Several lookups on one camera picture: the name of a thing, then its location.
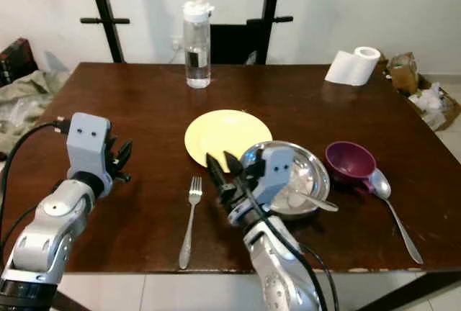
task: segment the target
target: clear plastic bottle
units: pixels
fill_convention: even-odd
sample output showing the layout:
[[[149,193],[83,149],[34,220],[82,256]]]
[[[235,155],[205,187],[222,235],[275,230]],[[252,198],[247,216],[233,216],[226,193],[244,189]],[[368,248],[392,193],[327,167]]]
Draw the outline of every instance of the clear plastic bottle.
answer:
[[[214,9],[207,0],[184,4],[184,52],[187,84],[205,88],[210,84],[210,21]]]

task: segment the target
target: paper towel roll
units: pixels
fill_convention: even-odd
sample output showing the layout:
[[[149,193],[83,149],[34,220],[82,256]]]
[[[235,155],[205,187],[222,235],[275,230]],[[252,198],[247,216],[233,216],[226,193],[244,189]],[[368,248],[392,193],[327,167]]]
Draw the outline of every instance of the paper towel roll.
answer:
[[[354,54],[340,50],[325,76],[326,81],[351,86],[368,82],[381,53],[371,47],[357,47]]]

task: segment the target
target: yellow plate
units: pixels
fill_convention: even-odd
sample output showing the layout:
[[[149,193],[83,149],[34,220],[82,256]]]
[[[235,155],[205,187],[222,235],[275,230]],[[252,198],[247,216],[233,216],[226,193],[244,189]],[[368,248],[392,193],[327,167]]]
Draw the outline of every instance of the yellow plate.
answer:
[[[240,157],[253,145],[272,140],[267,126],[251,114],[222,109],[208,112],[195,119],[187,128],[184,144],[187,152],[206,167],[206,153],[216,158],[228,173],[224,150]]]

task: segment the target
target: metal spoon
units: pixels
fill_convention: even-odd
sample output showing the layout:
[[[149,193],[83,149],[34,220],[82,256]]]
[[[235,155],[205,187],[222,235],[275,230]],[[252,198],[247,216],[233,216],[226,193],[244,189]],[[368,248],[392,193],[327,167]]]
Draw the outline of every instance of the metal spoon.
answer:
[[[382,171],[379,169],[375,169],[375,171],[372,173],[372,175],[368,178],[368,181],[371,183],[373,186],[374,193],[378,198],[382,199],[386,204],[389,206],[390,211],[392,212],[392,215],[394,216],[395,221],[397,222],[398,229],[400,230],[400,233],[402,233],[403,241],[405,242],[405,246],[410,253],[411,258],[418,264],[423,263],[423,258],[418,252],[418,249],[416,248],[415,244],[410,238],[410,235],[406,232],[402,222],[397,216],[397,213],[395,212],[392,204],[389,202],[389,197],[390,197],[390,185]]]
[[[317,207],[326,210],[327,212],[337,212],[339,210],[339,207],[331,203],[329,201],[323,201],[322,199],[318,199],[315,197],[311,197],[308,194],[305,194],[304,192],[298,191],[294,189],[293,187],[290,186],[290,188],[296,192],[297,194],[302,194],[305,198],[309,199],[312,203],[314,203]]]

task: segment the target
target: maroon mug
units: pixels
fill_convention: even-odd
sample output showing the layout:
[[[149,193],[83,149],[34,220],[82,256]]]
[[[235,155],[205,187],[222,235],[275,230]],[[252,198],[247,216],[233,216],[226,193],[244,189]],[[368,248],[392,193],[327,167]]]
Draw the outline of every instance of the maroon mug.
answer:
[[[368,178],[376,169],[376,160],[367,149],[353,142],[335,142],[325,150],[326,168],[333,180],[343,184],[373,186]]]

